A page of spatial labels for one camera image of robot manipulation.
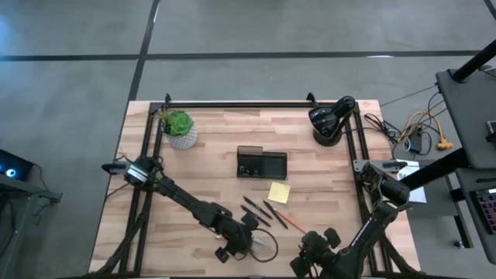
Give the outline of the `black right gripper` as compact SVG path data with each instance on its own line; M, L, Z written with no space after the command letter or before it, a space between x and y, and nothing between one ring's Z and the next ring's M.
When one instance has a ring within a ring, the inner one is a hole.
M295 257L290 262L296 278L305 278L312 272L312 269L316 269L315 265L322 266L334 260L336 254L332 249L341 243L341 239L337 231L329 227L324 232L324 236L316 231L310 231L302 237L301 242L301 257Z

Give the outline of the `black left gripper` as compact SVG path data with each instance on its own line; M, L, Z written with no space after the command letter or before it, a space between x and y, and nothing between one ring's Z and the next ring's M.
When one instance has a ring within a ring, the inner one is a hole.
M224 247L215 251L215 256L221 263L225 263L230 255L237 253L246 255L252 245L252 231L258 228L259 222L253 213L247 212L242 223L234 220L224 220L220 223L220 234L227 240Z

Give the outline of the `black pen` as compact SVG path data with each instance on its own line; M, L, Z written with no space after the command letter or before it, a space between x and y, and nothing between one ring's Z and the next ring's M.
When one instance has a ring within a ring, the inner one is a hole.
M263 201L264 205L267 207L267 209L272 213L272 215L276 218L276 220L285 228L288 229L288 225L283 221L283 219L278 215L276 209L268 202L268 201Z
M254 213L253 211L251 211L250 209L248 209L245 205L240 205L240 208L247 212L247 213L250 213L251 215L253 215L255 217L255 219L257 221L259 221L260 223L262 223L263 225L265 225L266 227L271 227L270 223L265 221L263 218L261 218L259 215L257 215L256 213Z
M268 217L269 219L272 219L272 216L271 216L268 212L264 211L264 210L263 210L263 209L262 209L259 205L257 205L254 201L252 201L251 199L249 199L249 198L248 198L248 197L246 197L246 196L243 196L243 199L244 199L244 201L245 201L247 204L249 204L249 205L253 206L253 207L254 207L256 210L258 210L260 213L262 213L263 215L265 215L265 216L266 216L266 217Z

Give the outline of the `orange pencil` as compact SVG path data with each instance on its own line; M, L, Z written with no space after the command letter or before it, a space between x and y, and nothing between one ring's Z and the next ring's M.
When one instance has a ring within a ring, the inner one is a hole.
M288 223L290 223L294 228L296 228L298 231L302 232L303 234L306 234L307 233L307 230L304 229L303 227L301 227L299 224L296 223L295 220L293 220L292 217L290 217L289 215L287 214L284 214L282 211L278 210L278 209L275 209L274 210L281 218L283 218L285 221L287 221Z

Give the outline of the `yellow sticky note pad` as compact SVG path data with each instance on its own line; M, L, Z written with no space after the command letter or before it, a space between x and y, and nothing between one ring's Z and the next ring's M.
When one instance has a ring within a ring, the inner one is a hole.
M272 182L267 199L273 202L286 204L290 195L291 187L286 184Z

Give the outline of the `black mesh desk organizer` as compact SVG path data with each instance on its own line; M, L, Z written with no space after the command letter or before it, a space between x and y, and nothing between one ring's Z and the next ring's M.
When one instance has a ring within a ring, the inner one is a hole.
M285 152L264 151L261 146L238 146L236 158L237 177L288 179L288 155Z

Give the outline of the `grey metal mounting plate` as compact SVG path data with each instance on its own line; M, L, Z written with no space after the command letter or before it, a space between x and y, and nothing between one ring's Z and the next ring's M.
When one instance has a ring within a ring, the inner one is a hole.
M407 162L399 160L354 160L353 169L356 172L361 172L367 164L389 173L397 173L400 169L408 166Z

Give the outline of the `white triangle-pattern plant pot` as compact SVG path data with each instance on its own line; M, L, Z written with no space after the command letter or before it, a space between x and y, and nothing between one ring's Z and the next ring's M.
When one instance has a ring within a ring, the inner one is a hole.
M196 144L198 139L198 130L196 126L193 125L183 136L171 136L168 134L165 134L165 136L174 149L187 150Z

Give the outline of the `white paper sheet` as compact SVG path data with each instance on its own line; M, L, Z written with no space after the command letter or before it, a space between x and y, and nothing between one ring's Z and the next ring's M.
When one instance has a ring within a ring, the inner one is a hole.
M412 160L399 160L399 163L406 163L407 165L399 170L399 172L396 174L396 178L398 181L400 181L403 178L406 178L408 175L415 173L420 169L419 162L417 161L412 161ZM416 188L413 191L410 191L410 196L409 196L409 201L410 202L417 202L417 203L426 203L426 195L425 195L425 189L423 186L420 188Z

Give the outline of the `green succulent plant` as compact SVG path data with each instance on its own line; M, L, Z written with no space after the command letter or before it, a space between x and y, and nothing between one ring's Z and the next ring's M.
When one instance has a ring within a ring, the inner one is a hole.
M193 119L185 111L162 111L159 117L163 132L169 136L185 136L194 126Z

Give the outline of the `black gooseneck desk lamp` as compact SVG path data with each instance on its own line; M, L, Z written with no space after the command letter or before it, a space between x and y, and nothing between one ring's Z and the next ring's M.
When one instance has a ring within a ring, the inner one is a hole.
M312 93L308 93L307 101L313 108L308 112L309 120L313 126L313 137L322 146L335 146L343 135L342 129L351 113L357 106L356 100L351 96L344 96L334 105L320 105Z

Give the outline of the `black stand beam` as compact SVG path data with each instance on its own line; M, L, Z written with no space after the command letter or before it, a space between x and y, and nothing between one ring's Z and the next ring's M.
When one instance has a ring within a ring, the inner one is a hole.
M440 158L433 163L420 168L416 172L402 178L400 182L411 191L437 180L447 174L453 173L456 169L469 167L470 162L464 148L459 148L452 153Z

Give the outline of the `black power adapter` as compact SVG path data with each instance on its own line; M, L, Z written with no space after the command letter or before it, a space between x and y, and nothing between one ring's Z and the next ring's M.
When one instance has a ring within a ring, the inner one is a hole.
M408 138L410 140L409 151L420 154L422 152L422 129L418 128Z

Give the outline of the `backlit keyboard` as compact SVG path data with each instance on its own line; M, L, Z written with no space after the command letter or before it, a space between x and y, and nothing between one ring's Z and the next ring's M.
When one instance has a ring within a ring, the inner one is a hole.
M472 191L470 197L487 232L496 234L496 188Z

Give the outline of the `grey side table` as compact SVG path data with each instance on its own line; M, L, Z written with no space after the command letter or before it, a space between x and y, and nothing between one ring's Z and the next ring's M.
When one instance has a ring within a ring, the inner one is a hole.
M496 121L496 77L477 71L458 83L441 71L436 80L470 165L496 168L496 143L486 140L487 123Z

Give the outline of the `grey equipment stand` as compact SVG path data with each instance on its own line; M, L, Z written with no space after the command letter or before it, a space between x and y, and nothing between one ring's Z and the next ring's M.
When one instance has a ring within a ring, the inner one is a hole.
M11 199L34 197L45 198L51 203L58 203L62 194L0 174L0 208Z

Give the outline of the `black box with blue light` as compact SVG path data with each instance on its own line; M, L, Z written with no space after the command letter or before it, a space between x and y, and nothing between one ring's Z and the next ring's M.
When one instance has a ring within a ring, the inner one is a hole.
M27 181L34 163L0 149L0 174L18 181Z

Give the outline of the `black pole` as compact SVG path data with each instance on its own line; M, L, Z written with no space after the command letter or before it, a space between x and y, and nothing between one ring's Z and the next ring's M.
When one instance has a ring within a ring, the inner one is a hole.
M489 60L496 56L496 39L488 44L483 50L467 61L461 68L451 74L451 78L458 83L463 83L476 70L484 66Z

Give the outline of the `black table frame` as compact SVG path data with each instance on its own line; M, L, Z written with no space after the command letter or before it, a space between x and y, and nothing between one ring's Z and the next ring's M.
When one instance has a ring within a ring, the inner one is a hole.
M366 131L342 139L334 147L318 145L312 137L307 101L171 102L185 110L198 129L196 144L174 149L158 128L156 102L129 104L118 145L119 155L159 157L165 174L196 198L216 202L236 218L243 216L243 196L261 206L271 180L236 176L238 146L261 146L288 155L288 202L279 210L301 227L322 232L334 228L348 243L362 226L352 162L369 154L389 157L386 140ZM126 185L121 176L109 182L98 236L91 257L92 271L101 269L133 225L142 205L148 219L117 271L142 277L289 277L303 235L292 225L285 229L274 219L261 225L255 257L215 257L223 240L201 227L175 202Z

